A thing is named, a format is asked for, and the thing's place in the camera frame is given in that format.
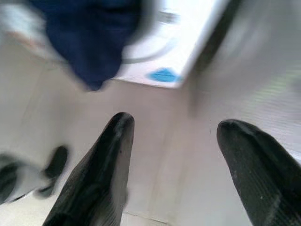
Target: navy blue fabric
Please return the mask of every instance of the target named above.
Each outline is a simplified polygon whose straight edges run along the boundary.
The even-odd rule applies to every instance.
[[[140,19],[141,0],[30,0],[53,47],[91,90],[116,75]]]

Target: blue sticker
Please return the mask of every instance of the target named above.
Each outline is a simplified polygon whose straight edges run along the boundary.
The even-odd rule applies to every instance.
[[[171,69],[168,68],[161,68],[148,74],[147,77],[151,80],[161,82],[175,82],[181,80],[180,76],[177,76]]]

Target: blue cloth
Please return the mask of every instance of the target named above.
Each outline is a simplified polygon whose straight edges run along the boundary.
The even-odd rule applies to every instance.
[[[30,0],[46,16],[53,47],[91,90],[116,75],[141,0]]]

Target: white tile floor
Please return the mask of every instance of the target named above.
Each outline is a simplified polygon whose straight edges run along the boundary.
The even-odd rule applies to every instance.
[[[216,142],[203,129],[206,117],[188,112],[187,87],[110,81],[103,91],[86,93],[63,66],[12,40],[0,47],[0,79],[0,147],[42,167],[52,148],[67,143],[72,155],[59,189],[115,113],[134,116],[122,226],[249,224]],[[0,206],[1,225],[42,225],[58,192]]]

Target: white appliance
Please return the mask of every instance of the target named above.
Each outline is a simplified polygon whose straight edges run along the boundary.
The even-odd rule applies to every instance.
[[[116,79],[179,87],[228,0],[144,0],[138,31],[124,50]],[[43,32],[44,20],[24,4],[3,4],[5,28],[28,49],[58,59]]]

